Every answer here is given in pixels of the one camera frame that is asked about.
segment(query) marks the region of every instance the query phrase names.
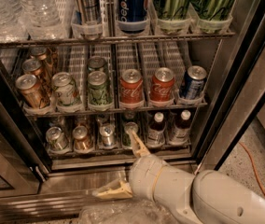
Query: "cola bottle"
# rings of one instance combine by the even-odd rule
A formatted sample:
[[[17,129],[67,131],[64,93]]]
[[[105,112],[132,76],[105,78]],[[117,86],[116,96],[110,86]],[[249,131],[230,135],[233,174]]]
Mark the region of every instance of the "cola bottle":
[[[157,112],[149,122],[146,145],[151,148],[161,147],[165,144],[164,130],[166,122],[161,112]]]
[[[188,141],[188,133],[191,124],[190,112],[183,110],[174,120],[174,126],[170,130],[169,141],[175,145],[183,145]]]

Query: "dark blue can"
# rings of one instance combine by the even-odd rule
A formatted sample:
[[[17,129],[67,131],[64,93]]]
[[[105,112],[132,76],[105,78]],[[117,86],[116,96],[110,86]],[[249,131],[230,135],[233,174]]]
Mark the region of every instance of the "dark blue can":
[[[186,100],[195,100],[200,97],[206,82],[206,71],[198,66],[191,66],[185,73],[179,89],[179,96]]]
[[[119,0],[119,28],[126,33],[140,33],[146,27],[148,0]]]

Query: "floor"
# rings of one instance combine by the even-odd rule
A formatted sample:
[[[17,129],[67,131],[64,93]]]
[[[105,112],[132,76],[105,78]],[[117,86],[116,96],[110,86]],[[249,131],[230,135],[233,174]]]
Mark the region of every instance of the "floor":
[[[258,175],[265,189],[265,130],[258,119],[254,119],[249,128],[244,133],[240,142],[244,143],[251,153]],[[253,168],[249,156],[241,145],[237,145],[225,163],[221,166],[220,172],[229,175],[239,181],[259,196],[264,194],[258,186],[254,176]],[[77,224],[78,218],[61,219],[55,221],[35,222],[35,224]]]

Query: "white bottle cap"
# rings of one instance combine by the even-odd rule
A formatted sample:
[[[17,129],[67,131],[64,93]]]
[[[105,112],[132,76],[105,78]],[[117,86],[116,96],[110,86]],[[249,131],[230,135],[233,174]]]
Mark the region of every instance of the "white bottle cap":
[[[188,120],[190,118],[190,112],[188,110],[184,110],[181,112],[181,119]]]
[[[163,114],[161,112],[158,112],[154,115],[154,120],[158,123],[163,121]]]

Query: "orange cable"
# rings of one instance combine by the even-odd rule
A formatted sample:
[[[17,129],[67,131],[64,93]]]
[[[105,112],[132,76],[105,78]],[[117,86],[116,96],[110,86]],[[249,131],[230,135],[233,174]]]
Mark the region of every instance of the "orange cable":
[[[241,143],[241,142],[238,142],[238,143],[244,148],[245,152],[248,154],[248,157],[250,158],[251,163],[252,163],[252,166],[253,166],[254,174],[255,174],[255,177],[256,177],[256,179],[257,179],[258,185],[259,185],[259,187],[260,187],[262,193],[263,193],[264,196],[265,196],[265,188],[263,187],[263,185],[262,185],[262,183],[261,183],[261,181],[260,181],[260,178],[259,178],[258,173],[257,173],[256,165],[255,165],[255,163],[254,163],[254,160],[253,160],[253,157],[251,156],[250,151],[248,150],[248,148],[247,148],[247,146],[246,146],[245,144],[243,144],[243,143]]]

